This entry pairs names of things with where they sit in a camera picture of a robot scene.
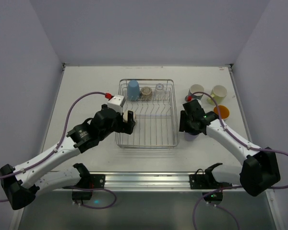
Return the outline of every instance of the metal rack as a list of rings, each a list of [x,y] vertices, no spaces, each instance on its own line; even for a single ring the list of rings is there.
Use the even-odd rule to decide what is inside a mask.
[[[120,80],[119,95],[127,98],[128,82],[133,79]],[[122,148],[172,148],[178,145],[178,122],[175,102],[174,82],[170,79],[135,79],[140,89],[148,86],[153,90],[149,99],[127,100],[123,111],[136,114],[137,125],[133,134],[116,134],[115,140]],[[156,84],[164,85],[164,96],[155,97]]]

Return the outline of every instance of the wire dish rack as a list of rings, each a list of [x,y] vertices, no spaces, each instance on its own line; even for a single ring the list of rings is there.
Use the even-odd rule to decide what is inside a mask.
[[[131,135],[117,133],[115,141],[122,148],[172,148],[178,145],[178,122],[174,82],[170,79],[135,79],[140,90],[147,86],[153,91],[150,98],[140,97],[137,101],[127,98],[127,87],[133,79],[120,80],[119,95],[126,98],[123,108],[136,114],[137,124]],[[158,83],[164,85],[164,94],[155,95]]]

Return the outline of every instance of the gray wall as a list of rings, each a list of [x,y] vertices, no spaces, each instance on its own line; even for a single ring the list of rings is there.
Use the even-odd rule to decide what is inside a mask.
[[[30,2],[0,0],[0,167],[19,164],[39,151],[60,71]],[[9,203],[0,204],[0,230],[8,229],[12,214]]]
[[[271,0],[234,65],[234,76],[256,144],[288,152],[288,0]],[[281,182],[288,159],[280,156]],[[276,191],[288,230],[288,189]]]
[[[233,63],[269,0],[31,0],[74,65]]]

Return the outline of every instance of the blue cup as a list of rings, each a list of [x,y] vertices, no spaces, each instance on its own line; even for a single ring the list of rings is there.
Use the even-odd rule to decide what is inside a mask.
[[[130,101],[136,101],[139,99],[140,95],[141,93],[138,81],[131,80],[127,87],[127,99]]]

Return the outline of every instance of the orange cup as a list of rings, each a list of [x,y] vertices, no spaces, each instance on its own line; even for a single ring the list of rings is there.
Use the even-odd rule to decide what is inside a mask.
[[[220,113],[221,113],[221,118],[223,120],[226,120],[227,118],[229,118],[229,109],[227,109],[227,107],[223,106],[223,105],[219,105],[219,109],[220,109]],[[213,112],[215,112],[216,114],[218,114],[216,107],[213,108]]]

